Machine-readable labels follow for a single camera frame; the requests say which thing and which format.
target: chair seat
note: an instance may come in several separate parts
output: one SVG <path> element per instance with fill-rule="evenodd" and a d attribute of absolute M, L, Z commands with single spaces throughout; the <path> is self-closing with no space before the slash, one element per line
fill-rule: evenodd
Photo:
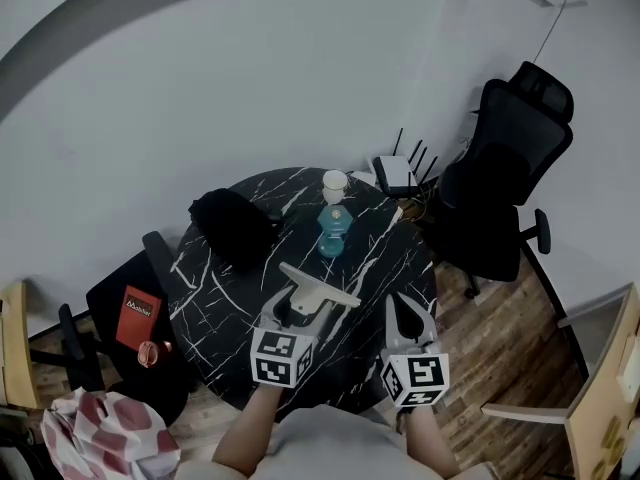
<path fill-rule="evenodd" d="M 437 205 L 436 224 L 421 226 L 425 241 L 456 267 L 486 279 L 514 281 L 520 266 L 515 206 L 451 209 Z"/>

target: patterned bag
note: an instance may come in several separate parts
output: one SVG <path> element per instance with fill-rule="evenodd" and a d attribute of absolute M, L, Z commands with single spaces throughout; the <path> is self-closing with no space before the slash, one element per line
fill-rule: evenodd
<path fill-rule="evenodd" d="M 84 389 L 53 402 L 42 418 L 51 460 L 66 480 L 151 480 L 170 475 L 180 449 L 148 405 Z"/>

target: white cup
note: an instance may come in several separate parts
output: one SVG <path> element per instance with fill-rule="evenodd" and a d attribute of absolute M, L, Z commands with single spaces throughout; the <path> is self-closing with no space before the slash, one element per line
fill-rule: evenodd
<path fill-rule="evenodd" d="M 338 204 L 344 198 L 344 189 L 349 183 L 347 175 L 342 171 L 327 171 L 322 177 L 324 188 L 322 195 L 327 204 Z"/>

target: forearm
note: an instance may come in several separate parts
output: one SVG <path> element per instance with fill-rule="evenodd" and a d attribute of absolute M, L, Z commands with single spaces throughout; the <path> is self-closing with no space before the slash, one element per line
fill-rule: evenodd
<path fill-rule="evenodd" d="M 443 478 L 460 473 L 460 466 L 449 449 L 431 407 L 416 407 L 406 418 L 407 453 Z"/>
<path fill-rule="evenodd" d="M 251 476 L 264 458 L 278 410 L 282 388 L 261 384 L 238 419 L 224 435 L 213 462 Z"/>

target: hardwood floor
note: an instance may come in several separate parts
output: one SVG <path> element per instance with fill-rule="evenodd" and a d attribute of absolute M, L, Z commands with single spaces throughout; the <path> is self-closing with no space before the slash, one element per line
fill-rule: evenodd
<path fill-rule="evenodd" d="M 524 256 L 513 283 L 481 281 L 474 301 L 464 297 L 463 273 L 446 263 L 435 267 L 438 332 L 450 354 L 451 389 L 436 406 L 437 419 L 463 467 L 490 461 L 503 479 L 541 478 L 545 471 L 571 474 L 569 446 L 561 426 L 484 416 L 486 402 L 568 407 L 582 386 L 577 364 L 540 281 Z M 80 322 L 82 330 L 91 321 Z M 59 350 L 60 332 L 34 340 L 36 349 Z M 101 356 L 105 383 L 118 379 Z M 64 370 L 35 365 L 45 405 L 69 389 Z M 394 422 L 387 399 L 377 406 Z M 183 457 L 210 457 L 237 411 L 200 386 L 171 432 Z M 31 413 L 37 426 L 41 411 Z"/>

